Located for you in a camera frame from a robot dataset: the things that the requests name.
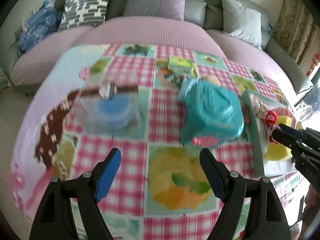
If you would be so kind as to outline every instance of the curtain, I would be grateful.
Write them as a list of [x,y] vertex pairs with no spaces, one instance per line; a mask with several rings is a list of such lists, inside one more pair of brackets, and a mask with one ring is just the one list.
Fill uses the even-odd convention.
[[315,20],[301,0],[284,0],[272,37],[300,65],[317,29]]

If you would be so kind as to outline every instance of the gray patterned cushion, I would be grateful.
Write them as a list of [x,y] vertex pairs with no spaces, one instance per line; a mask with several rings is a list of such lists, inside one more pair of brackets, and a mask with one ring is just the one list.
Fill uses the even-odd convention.
[[104,22],[109,0],[66,0],[59,30]]

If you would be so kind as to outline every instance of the blue plastic container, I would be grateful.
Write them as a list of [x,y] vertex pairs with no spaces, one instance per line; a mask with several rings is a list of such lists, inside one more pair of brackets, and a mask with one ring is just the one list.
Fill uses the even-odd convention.
[[243,131],[241,104],[233,91],[200,80],[188,92],[186,107],[182,144],[215,148]]
[[110,130],[121,130],[131,118],[132,104],[130,95],[119,93],[111,100],[99,100],[97,115],[100,123]]

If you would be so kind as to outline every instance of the red decoration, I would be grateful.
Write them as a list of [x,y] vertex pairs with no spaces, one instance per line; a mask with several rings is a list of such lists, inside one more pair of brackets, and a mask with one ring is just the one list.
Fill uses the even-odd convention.
[[310,67],[310,70],[307,72],[307,77],[309,77],[311,75],[311,73],[314,71],[315,67],[320,63],[320,52],[318,52],[317,54],[315,54],[312,57],[312,65]]
[[269,136],[269,142],[270,143],[273,143],[273,142],[276,142],[273,138],[272,138],[272,132],[274,129],[277,129],[278,126],[277,126],[277,120],[278,120],[278,116],[277,114],[272,111],[272,110],[269,110],[267,112],[267,115],[266,115],[266,118],[264,119],[264,123],[267,127],[267,132],[268,132],[268,136]]

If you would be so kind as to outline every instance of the small package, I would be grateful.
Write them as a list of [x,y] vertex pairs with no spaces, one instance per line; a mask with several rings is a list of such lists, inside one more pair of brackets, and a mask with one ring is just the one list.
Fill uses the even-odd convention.
[[169,57],[168,70],[171,70],[173,73],[180,76],[198,77],[196,65],[193,64],[190,59],[186,58]]

